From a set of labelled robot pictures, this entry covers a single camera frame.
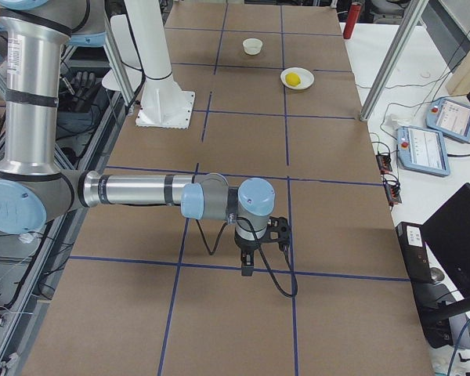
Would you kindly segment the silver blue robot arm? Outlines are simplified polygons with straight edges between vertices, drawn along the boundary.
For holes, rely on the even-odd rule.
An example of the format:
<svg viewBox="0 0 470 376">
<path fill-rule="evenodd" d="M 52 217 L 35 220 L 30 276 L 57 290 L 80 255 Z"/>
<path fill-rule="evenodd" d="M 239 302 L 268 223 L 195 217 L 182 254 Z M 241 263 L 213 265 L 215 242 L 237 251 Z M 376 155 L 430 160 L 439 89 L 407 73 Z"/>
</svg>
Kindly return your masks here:
<svg viewBox="0 0 470 376">
<path fill-rule="evenodd" d="M 177 206 L 189 219 L 235 227 L 241 272 L 269 241 L 275 192 L 264 179 L 230 186 L 219 174 L 102 175 L 54 162 L 62 48 L 76 37 L 106 50 L 126 103 L 134 94 L 101 1 L 1 1 L 8 32 L 5 155 L 0 160 L 0 231 L 21 234 L 81 207 Z"/>
</svg>

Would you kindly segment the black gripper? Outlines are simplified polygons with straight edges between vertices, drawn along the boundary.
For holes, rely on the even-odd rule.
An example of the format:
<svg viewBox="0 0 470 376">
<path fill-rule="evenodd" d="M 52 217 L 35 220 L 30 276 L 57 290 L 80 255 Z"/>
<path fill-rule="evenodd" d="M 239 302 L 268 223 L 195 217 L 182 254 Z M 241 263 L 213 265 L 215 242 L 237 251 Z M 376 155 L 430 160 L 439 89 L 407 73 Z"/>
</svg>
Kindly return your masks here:
<svg viewBox="0 0 470 376">
<path fill-rule="evenodd" d="M 249 277 L 251 272 L 254 272 L 255 250 L 258 246 L 264 244 L 266 240 L 264 238 L 258 240 L 246 240 L 238 233 L 235 233 L 234 240 L 240 249 L 241 275 L 243 277 Z"/>
</svg>

